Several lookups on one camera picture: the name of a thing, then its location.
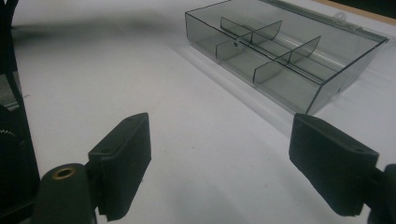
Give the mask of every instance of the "white table surface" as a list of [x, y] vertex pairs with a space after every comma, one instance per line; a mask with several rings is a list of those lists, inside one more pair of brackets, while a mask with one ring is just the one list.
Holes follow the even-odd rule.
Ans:
[[[191, 47], [184, 12], [217, 2], [20, 1], [13, 34], [40, 174], [86, 163], [122, 119], [148, 112], [152, 161], [114, 223], [365, 223], [367, 207], [337, 216], [289, 161], [291, 116]], [[396, 36], [395, 26], [347, 20]], [[378, 151], [381, 170], [396, 162], [389, 42], [316, 114]]]

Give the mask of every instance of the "transparent plastic organizer box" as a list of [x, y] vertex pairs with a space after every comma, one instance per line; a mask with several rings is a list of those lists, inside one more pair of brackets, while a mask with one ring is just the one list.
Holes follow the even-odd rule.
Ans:
[[188, 11], [186, 27], [195, 48], [290, 113], [315, 113], [388, 41], [275, 0], [232, 0]]

